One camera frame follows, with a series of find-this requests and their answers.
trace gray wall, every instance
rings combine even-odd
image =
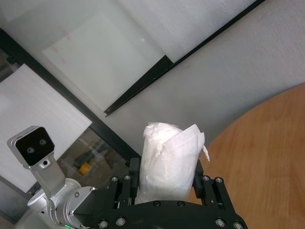
[[[250,108],[304,82],[305,2],[267,0],[102,120],[138,153],[148,122],[196,123],[210,143]]]

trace yellow object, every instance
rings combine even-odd
[[[80,174],[82,174],[83,176],[89,172],[89,170],[91,169],[91,166],[89,165],[89,163],[85,162],[78,170],[78,172]]]

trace floor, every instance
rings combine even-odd
[[[3,218],[2,216],[0,216],[0,228],[1,229],[12,229],[13,228],[13,224],[11,224],[10,222],[8,222],[5,218]]]

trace glass window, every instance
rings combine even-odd
[[[66,177],[81,186],[106,188],[112,176],[128,173],[126,161],[88,128],[58,159]]]

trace plastic wrap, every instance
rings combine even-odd
[[[198,155],[204,148],[204,133],[197,125],[183,131],[174,125],[152,123],[144,137],[136,203],[186,200]]]

